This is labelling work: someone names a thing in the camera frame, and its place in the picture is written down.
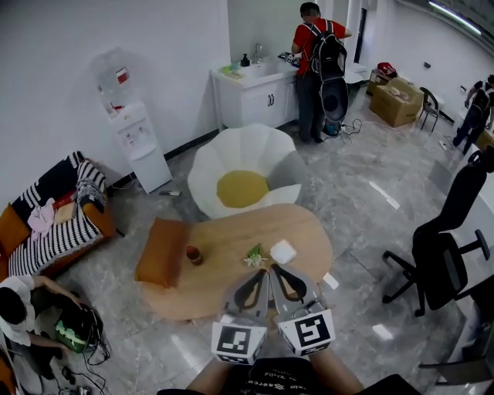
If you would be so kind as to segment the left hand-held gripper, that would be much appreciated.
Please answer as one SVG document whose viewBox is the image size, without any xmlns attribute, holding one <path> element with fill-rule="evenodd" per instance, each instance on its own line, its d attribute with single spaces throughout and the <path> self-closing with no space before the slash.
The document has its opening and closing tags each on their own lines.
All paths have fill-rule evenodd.
<svg viewBox="0 0 494 395">
<path fill-rule="evenodd" d="M 268 301 L 269 274 L 265 269 L 247 273 L 227 290 L 222 316 L 212 324 L 214 358 L 231 364 L 254 364 L 267 338 Z"/>
</svg>

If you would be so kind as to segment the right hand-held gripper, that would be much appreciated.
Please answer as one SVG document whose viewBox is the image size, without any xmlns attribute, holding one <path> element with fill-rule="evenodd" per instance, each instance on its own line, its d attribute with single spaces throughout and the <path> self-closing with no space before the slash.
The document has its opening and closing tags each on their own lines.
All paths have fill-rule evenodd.
<svg viewBox="0 0 494 395">
<path fill-rule="evenodd" d="M 316 283 L 296 268 L 278 264 L 271 265 L 269 280 L 277 309 L 307 303 L 276 322 L 293 355 L 303 357 L 327 349 L 335 340 L 333 316 L 325 299 L 319 297 Z"/>
</svg>

